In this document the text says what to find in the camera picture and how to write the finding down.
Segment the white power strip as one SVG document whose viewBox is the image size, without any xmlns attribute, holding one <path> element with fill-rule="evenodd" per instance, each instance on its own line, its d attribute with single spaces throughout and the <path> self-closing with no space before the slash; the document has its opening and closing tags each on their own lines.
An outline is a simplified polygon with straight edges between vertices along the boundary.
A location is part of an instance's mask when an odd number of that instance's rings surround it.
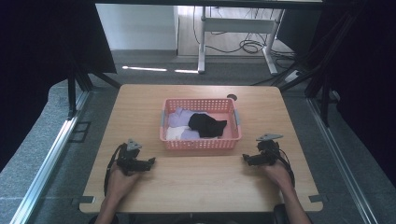
<svg viewBox="0 0 396 224">
<path fill-rule="evenodd" d="M 285 77 L 285 81 L 287 83 L 292 82 L 294 79 L 296 79 L 297 77 L 299 77 L 301 74 L 300 71 L 298 70 L 294 70 L 293 72 L 291 72 L 287 77 Z"/>
</svg>

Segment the aluminium floor rail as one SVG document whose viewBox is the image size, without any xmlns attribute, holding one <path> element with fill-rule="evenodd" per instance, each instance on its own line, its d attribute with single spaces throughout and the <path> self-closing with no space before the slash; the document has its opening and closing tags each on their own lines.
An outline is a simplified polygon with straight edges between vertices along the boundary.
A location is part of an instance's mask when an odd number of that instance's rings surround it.
<svg viewBox="0 0 396 224">
<path fill-rule="evenodd" d="M 82 114 L 87 100 L 90 96 L 88 91 L 82 92 L 77 98 L 76 106 L 77 111 L 75 116 L 71 119 L 67 119 L 60 131 L 58 132 L 46 158 L 43 160 L 42 165 L 38 169 L 35 178 L 33 179 L 29 189 L 21 200 L 21 203 L 15 212 L 13 218 L 9 224 L 26 224 L 30 216 L 32 215 L 35 206 L 42 194 L 43 189 L 46 187 L 47 182 L 50 179 L 50 175 L 59 160 L 64 147 L 70 137 L 73 129 L 75 128 L 78 118 Z"/>
<path fill-rule="evenodd" d="M 377 218 L 373 212 L 373 209 L 369 202 L 367 201 L 366 196 L 364 195 L 360 185 L 358 184 L 355 176 L 352 174 L 351 169 L 347 165 L 347 161 L 336 142 L 332 131 L 329 127 L 327 127 L 324 121 L 321 119 L 319 114 L 319 108 L 314 100 L 307 99 L 308 107 L 311 110 L 312 115 L 325 139 L 325 142 L 332 154 L 334 162 L 344 179 L 346 187 L 351 195 L 351 198 L 358 209 L 358 212 L 361 215 L 361 219 L 363 220 L 364 224 L 378 224 Z"/>
</svg>

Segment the black curtain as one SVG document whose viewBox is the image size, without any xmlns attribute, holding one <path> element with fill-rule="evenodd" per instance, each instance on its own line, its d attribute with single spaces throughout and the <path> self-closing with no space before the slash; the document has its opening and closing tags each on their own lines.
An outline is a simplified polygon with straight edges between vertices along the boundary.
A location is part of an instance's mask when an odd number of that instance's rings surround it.
<svg viewBox="0 0 396 224">
<path fill-rule="evenodd" d="M 0 171 L 54 84 L 115 71 L 94 0 L 0 0 Z"/>
<path fill-rule="evenodd" d="M 316 12 L 311 50 L 344 12 L 356 16 L 332 62 L 330 92 L 338 93 L 341 117 L 396 187 L 396 0 L 323 0 Z M 307 54 L 302 63 L 309 70 L 319 58 Z"/>
</svg>

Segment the white cloth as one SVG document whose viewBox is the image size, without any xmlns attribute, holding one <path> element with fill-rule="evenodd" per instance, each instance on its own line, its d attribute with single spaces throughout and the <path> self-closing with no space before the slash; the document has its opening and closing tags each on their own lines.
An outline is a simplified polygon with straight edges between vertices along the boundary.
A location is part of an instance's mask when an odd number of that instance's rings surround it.
<svg viewBox="0 0 396 224">
<path fill-rule="evenodd" d="M 188 126 L 168 127 L 166 131 L 166 140 L 182 140 L 183 133 L 189 129 Z"/>
</svg>

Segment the lavender cloth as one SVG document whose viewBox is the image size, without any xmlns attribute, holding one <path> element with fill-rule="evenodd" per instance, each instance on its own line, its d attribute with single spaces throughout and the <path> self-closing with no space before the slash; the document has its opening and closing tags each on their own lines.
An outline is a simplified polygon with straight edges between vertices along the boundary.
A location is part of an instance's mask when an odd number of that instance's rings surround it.
<svg viewBox="0 0 396 224">
<path fill-rule="evenodd" d="M 168 127 L 188 126 L 190 117 L 193 112 L 181 107 L 178 107 L 174 113 L 168 117 Z M 183 133 L 182 140 L 199 139 L 200 136 L 197 131 L 193 131 L 190 127 Z"/>
</svg>

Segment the black cloth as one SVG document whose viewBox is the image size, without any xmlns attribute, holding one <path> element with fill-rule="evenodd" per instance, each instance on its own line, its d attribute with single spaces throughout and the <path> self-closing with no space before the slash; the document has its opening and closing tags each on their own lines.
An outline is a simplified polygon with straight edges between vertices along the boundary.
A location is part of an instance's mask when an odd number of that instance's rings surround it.
<svg viewBox="0 0 396 224">
<path fill-rule="evenodd" d="M 189 120 L 188 126 L 197 131 L 201 138 L 219 137 L 227 126 L 226 120 L 216 120 L 207 114 L 194 113 Z"/>
</svg>

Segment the black chair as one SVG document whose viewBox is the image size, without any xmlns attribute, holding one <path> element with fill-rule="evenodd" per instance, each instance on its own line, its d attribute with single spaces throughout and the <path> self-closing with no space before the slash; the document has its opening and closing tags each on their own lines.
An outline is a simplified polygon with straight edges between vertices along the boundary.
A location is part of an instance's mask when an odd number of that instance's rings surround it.
<svg viewBox="0 0 396 224">
<path fill-rule="evenodd" d="M 274 217 L 274 224 L 290 224 L 287 215 L 286 205 L 283 203 L 277 204 L 274 207 L 273 217 Z M 119 218 L 117 216 L 114 216 L 109 224 L 119 224 Z"/>
</svg>

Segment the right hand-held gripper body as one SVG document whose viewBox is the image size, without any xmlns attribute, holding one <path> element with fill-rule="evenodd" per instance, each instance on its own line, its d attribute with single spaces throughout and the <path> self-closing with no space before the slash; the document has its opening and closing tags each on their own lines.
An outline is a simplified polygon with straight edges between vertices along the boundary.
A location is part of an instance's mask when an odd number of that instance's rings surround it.
<svg viewBox="0 0 396 224">
<path fill-rule="evenodd" d="M 260 152 L 256 161 L 258 165 L 273 165 L 276 161 L 282 159 L 279 144 L 278 142 L 275 142 L 275 138 L 271 134 L 262 135 L 257 138 L 257 141 L 257 149 Z"/>
</svg>

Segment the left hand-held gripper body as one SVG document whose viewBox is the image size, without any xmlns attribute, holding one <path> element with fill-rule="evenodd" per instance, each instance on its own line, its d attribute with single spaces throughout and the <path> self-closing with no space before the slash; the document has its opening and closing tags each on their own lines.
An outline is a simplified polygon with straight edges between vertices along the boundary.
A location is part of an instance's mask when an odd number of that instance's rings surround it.
<svg viewBox="0 0 396 224">
<path fill-rule="evenodd" d="M 141 147 L 142 146 L 133 139 L 129 139 L 127 143 L 123 143 L 119 146 L 117 165 L 125 175 L 134 172 L 135 166 L 143 165 L 141 161 L 137 159 Z"/>
</svg>

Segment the white desk frame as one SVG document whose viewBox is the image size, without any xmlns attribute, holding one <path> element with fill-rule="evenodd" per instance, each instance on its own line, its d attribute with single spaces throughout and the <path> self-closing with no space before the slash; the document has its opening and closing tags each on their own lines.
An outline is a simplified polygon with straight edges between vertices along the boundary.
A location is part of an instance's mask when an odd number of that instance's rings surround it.
<svg viewBox="0 0 396 224">
<path fill-rule="evenodd" d="M 236 34 L 257 34 L 267 35 L 265 44 L 261 49 L 269 72 L 272 76 L 276 76 L 278 71 L 276 69 L 275 61 L 272 58 L 272 46 L 276 39 L 276 34 L 283 16 L 284 10 L 280 9 L 272 19 L 235 19 L 235 18 L 216 18 L 208 17 L 206 15 L 206 7 L 202 7 L 201 15 L 201 36 L 199 40 L 198 50 L 198 73 L 205 72 L 205 34 L 209 32 L 220 33 L 236 33 Z"/>
</svg>

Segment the black metal stand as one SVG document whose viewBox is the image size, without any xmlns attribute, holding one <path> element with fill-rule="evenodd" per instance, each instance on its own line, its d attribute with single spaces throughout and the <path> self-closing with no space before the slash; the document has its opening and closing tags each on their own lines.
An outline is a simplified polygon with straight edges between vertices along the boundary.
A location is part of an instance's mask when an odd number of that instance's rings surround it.
<svg viewBox="0 0 396 224">
<path fill-rule="evenodd" d="M 71 120 L 74 118 L 78 112 L 77 110 L 77 94 L 76 94 L 76 85 L 79 85 L 83 92 L 89 92 L 93 88 L 93 84 L 91 79 L 89 78 L 89 74 L 98 77 L 103 80 L 105 83 L 110 86 L 119 89 L 121 84 L 108 77 L 104 72 L 100 72 L 98 69 L 95 69 L 93 66 L 87 63 L 77 63 L 76 60 L 71 59 L 71 70 L 67 74 L 67 89 L 68 89 L 68 116 L 67 119 Z"/>
<path fill-rule="evenodd" d="M 280 91 L 286 91 L 309 79 L 304 95 L 311 99 L 316 97 L 318 92 L 321 91 L 319 118 L 326 126 L 329 125 L 328 109 L 332 62 L 355 20 L 355 15 L 350 12 L 344 12 L 329 32 L 306 55 L 308 59 L 316 56 L 319 61 L 303 75 L 279 87 Z"/>
</svg>

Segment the pink plastic basket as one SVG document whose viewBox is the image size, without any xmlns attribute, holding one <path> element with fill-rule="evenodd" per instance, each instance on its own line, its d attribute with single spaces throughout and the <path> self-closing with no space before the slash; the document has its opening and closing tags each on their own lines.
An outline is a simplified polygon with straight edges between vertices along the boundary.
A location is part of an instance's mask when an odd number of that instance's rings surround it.
<svg viewBox="0 0 396 224">
<path fill-rule="evenodd" d="M 219 137 L 207 137 L 191 140 L 166 140 L 168 117 L 178 107 L 190 110 L 194 113 L 207 114 L 216 120 L 226 120 L 227 126 L 223 135 Z M 219 99 L 195 99 L 195 98 L 170 98 L 165 99 L 160 126 L 160 139 L 167 149 L 232 149 L 241 138 L 242 132 L 239 114 L 230 98 Z"/>
</svg>

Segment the person's left hand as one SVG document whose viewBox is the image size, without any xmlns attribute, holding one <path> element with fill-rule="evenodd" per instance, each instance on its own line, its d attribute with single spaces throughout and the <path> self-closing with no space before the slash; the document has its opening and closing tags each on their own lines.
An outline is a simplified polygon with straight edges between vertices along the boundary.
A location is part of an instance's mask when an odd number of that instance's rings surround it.
<svg viewBox="0 0 396 224">
<path fill-rule="evenodd" d="M 118 204 L 132 190 L 140 176 L 140 173 L 126 175 L 117 164 L 114 164 L 110 169 L 106 200 Z"/>
</svg>

